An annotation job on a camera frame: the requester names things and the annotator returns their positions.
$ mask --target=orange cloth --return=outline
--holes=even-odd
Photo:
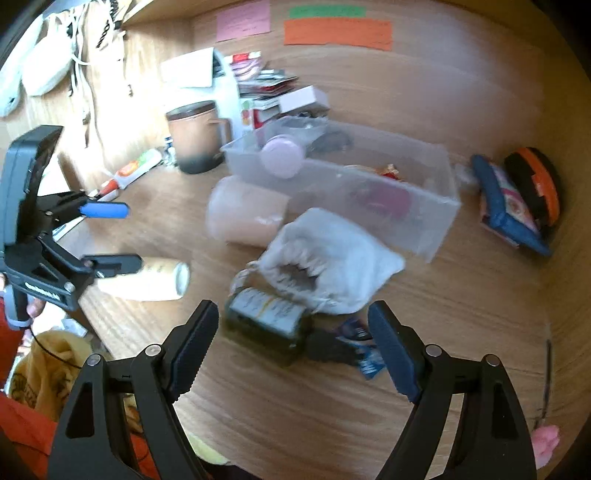
[[[392,50],[392,22],[373,18],[314,17],[284,21],[285,45],[353,45]]]
[[[10,372],[22,332],[13,332],[4,317],[0,300],[0,380]],[[40,479],[47,477],[47,460],[51,452],[57,423],[39,412],[0,394],[0,427],[15,445],[18,454]],[[135,456],[144,475],[159,478],[145,440],[132,435]]]

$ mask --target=clear plastic storage box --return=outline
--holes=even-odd
[[[292,135],[306,150],[292,178],[278,178],[261,163],[262,148],[276,135]],[[428,262],[460,207],[446,149],[403,135],[326,119],[283,117],[222,150],[233,175],[289,195],[290,212],[322,207],[354,221],[389,247]],[[404,181],[372,171],[389,164]]]

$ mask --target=person's hand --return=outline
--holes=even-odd
[[[531,433],[531,444],[534,447],[535,467],[539,470],[548,465],[552,452],[560,443],[560,431],[556,425],[540,427]]]
[[[0,290],[4,290],[6,287],[6,277],[4,274],[0,274]],[[31,318],[39,317],[43,309],[45,308],[45,300],[41,299],[33,299],[32,302],[29,302],[27,306],[27,313],[31,316]]]

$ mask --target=brown mug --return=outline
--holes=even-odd
[[[185,173],[203,173],[223,162],[220,147],[232,140],[230,120],[218,118],[216,104],[197,102],[166,114],[178,167]],[[223,125],[224,142],[220,136]]]

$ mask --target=yellow fabric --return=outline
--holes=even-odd
[[[197,455],[201,460],[205,460],[206,462],[212,463],[214,465],[228,465],[230,463],[230,460],[220,453],[217,453],[201,438],[187,432],[186,430],[185,434],[187,435],[187,439],[189,440],[191,447],[193,447],[195,455]]]
[[[37,335],[37,339],[51,353],[79,367],[92,354],[88,342],[70,332],[50,330]],[[44,352],[33,340],[31,351],[14,371],[8,396],[53,421],[59,421],[79,372],[79,369]],[[142,433],[133,395],[125,397],[124,405],[130,429]]]

